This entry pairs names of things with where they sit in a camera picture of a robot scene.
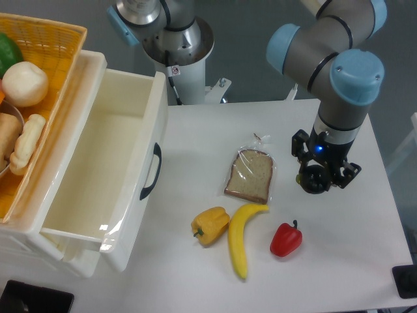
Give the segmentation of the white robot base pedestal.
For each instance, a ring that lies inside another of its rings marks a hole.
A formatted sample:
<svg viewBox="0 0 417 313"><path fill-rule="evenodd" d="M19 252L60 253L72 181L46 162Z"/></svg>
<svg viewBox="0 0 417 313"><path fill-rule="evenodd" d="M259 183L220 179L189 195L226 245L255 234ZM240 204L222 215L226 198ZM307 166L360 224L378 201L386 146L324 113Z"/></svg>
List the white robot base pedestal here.
<svg viewBox="0 0 417 313"><path fill-rule="evenodd" d="M142 43L154 63L155 71L167 80L169 105L221 104L231 80L220 78L213 86L206 84L206 60L214 47L210 25L196 17L186 29L162 29Z"/></svg>

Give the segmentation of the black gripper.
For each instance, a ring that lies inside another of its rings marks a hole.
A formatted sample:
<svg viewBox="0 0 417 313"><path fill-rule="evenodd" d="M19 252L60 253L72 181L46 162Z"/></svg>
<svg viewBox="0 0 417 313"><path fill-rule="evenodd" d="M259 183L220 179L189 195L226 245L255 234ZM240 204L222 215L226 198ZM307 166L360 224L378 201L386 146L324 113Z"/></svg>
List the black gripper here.
<svg viewBox="0 0 417 313"><path fill-rule="evenodd" d="M328 176L333 178L332 184L345 188L362 171L361 166L346 162L349 144L335 145L332 143L317 143L308 140L309 135L304 130L298 130L291 140L291 154L300 161L300 174L307 173L309 162L314 160L321 165Z"/></svg>

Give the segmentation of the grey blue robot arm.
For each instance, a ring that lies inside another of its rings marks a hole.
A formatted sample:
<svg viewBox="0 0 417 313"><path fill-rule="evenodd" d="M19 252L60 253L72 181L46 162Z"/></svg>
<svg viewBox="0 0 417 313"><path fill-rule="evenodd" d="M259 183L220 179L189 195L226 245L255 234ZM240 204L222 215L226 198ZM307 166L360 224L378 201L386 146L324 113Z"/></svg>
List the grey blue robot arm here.
<svg viewBox="0 0 417 313"><path fill-rule="evenodd" d="M208 98L205 60L214 37L195 15L193 1L117 1L107 15L122 39L142 45L156 70L166 75L174 104L201 104ZM299 130L291 144L300 164L296 179L306 192L344 188L361 170L347 155L379 95L384 66L358 45L386 17L384 1L326 1L313 26L285 24L268 42L269 64L320 100L311 132Z"/></svg>

